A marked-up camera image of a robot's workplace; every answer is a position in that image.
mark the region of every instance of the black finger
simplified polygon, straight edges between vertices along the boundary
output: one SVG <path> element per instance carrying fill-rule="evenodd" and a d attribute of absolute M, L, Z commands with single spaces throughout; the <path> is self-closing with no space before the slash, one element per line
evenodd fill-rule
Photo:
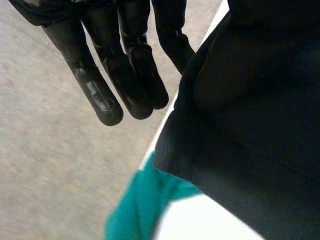
<path fill-rule="evenodd" d="M 120 44 L 117 8 L 113 3 L 86 11 L 81 20 L 100 61 L 130 114 L 146 119 L 153 106 Z"/>
<path fill-rule="evenodd" d="M 160 45 L 182 74 L 195 54 L 182 33 L 187 0 L 152 0 L 152 5 Z"/>
<path fill-rule="evenodd" d="M 123 110 L 95 65 L 80 19 L 72 17 L 42 28 L 62 53 L 100 121 L 107 126 L 120 123 Z"/>
<path fill-rule="evenodd" d="M 120 29 L 125 51 L 154 109 L 162 109 L 169 96 L 161 80 L 152 48 L 147 43 L 150 0 L 119 0 Z"/>

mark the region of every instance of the gray floor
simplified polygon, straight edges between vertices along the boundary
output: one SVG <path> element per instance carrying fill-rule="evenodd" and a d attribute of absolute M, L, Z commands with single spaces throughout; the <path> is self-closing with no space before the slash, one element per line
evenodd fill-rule
<path fill-rule="evenodd" d="M 1 239 L 101 239 L 107 215 L 167 108 L 142 121 L 125 111 L 121 124 L 104 126 L 41 28 L 26 22 L 7 0 L 0 1 Z M 187 4 L 184 32 L 197 49 L 220 1 Z M 158 43 L 153 15 L 149 26 L 148 41 L 172 98 L 180 75 Z"/>

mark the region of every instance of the robotic hand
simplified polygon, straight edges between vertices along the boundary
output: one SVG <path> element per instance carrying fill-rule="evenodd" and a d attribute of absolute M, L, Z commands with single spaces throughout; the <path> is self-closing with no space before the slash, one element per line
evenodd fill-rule
<path fill-rule="evenodd" d="M 61 52 L 100 121 L 114 126 L 123 110 L 87 46 L 87 29 L 99 59 L 130 114 L 139 120 L 169 101 L 148 45 L 150 0 L 9 0 L 41 26 Z M 186 0 L 152 0 L 159 42 L 182 73 L 195 54 L 182 33 Z M 124 50 L 120 44 L 120 34 Z"/>

